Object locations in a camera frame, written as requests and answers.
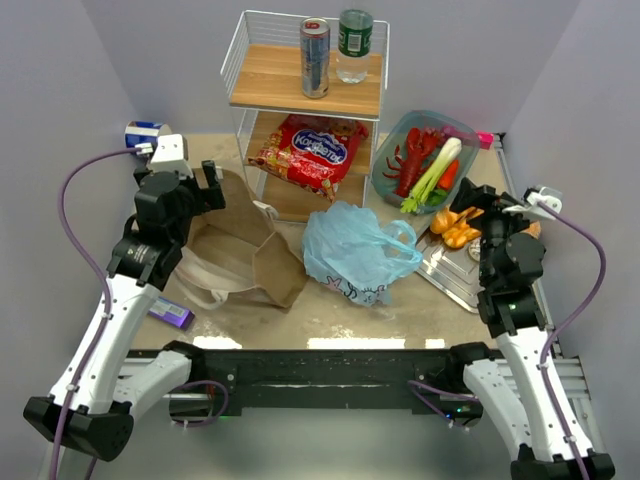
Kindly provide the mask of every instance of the toy lobster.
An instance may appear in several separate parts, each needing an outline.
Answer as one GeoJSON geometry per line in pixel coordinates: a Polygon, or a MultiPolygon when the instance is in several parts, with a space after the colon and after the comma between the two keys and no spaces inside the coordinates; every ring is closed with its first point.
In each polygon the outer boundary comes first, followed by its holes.
{"type": "Polygon", "coordinates": [[[398,173],[382,174],[387,178],[398,178],[398,186],[394,190],[396,195],[406,198],[409,190],[418,179],[427,171],[429,166],[422,168],[422,162],[433,153],[441,142],[442,135],[435,129],[428,128],[421,131],[419,128],[412,128],[407,135],[407,158],[400,156],[400,145],[395,150],[395,161],[400,167],[394,167],[387,157],[387,166],[398,173]]]}

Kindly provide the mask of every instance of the red snack package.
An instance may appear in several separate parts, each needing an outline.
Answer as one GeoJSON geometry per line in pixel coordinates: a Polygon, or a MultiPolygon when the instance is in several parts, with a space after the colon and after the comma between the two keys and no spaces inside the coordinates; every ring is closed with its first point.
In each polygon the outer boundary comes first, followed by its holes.
{"type": "Polygon", "coordinates": [[[368,136],[356,120],[292,114],[249,163],[333,202],[360,142],[368,136]]]}

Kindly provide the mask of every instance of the green bottle label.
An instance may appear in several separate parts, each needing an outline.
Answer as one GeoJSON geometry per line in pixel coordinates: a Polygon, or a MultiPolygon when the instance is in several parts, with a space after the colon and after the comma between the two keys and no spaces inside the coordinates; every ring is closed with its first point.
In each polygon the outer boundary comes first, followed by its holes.
{"type": "Polygon", "coordinates": [[[338,49],[347,57],[364,57],[371,50],[371,32],[373,26],[363,30],[355,30],[340,24],[338,49]]]}

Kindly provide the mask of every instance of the silver can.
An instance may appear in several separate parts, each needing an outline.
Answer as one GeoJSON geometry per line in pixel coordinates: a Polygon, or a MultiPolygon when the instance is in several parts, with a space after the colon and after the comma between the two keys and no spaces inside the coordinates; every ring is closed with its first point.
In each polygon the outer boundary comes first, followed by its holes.
{"type": "Polygon", "coordinates": [[[329,23],[323,18],[300,23],[302,93],[309,98],[321,98],[329,92],[330,35],[329,23]]]}

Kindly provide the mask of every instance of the shelf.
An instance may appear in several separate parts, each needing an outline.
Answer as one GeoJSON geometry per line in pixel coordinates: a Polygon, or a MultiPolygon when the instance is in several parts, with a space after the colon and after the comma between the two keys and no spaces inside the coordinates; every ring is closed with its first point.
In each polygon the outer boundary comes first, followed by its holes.
{"type": "Polygon", "coordinates": [[[378,120],[382,55],[371,54],[369,74],[357,85],[336,77],[335,51],[330,64],[328,95],[310,99],[301,89],[299,47],[251,44],[231,94],[231,106],[378,120]]]}
{"type": "MultiPolygon", "coordinates": [[[[278,210],[279,220],[285,222],[306,222],[311,212],[324,212],[331,202],[315,193],[307,192],[297,185],[269,174],[262,194],[262,201],[278,210]]],[[[362,206],[367,177],[347,175],[338,189],[336,200],[362,206]]]]}
{"type": "MultiPolygon", "coordinates": [[[[258,117],[255,121],[255,125],[253,126],[251,139],[249,140],[249,146],[247,147],[245,164],[249,164],[247,162],[247,158],[253,158],[258,155],[258,152],[264,145],[265,140],[269,135],[277,130],[287,115],[287,113],[279,112],[258,112],[258,117]]],[[[368,175],[371,171],[371,142],[375,136],[375,125],[373,122],[367,121],[363,121],[362,123],[369,130],[369,137],[360,144],[356,156],[353,158],[353,162],[351,163],[351,167],[349,168],[349,173],[368,175]]]]}

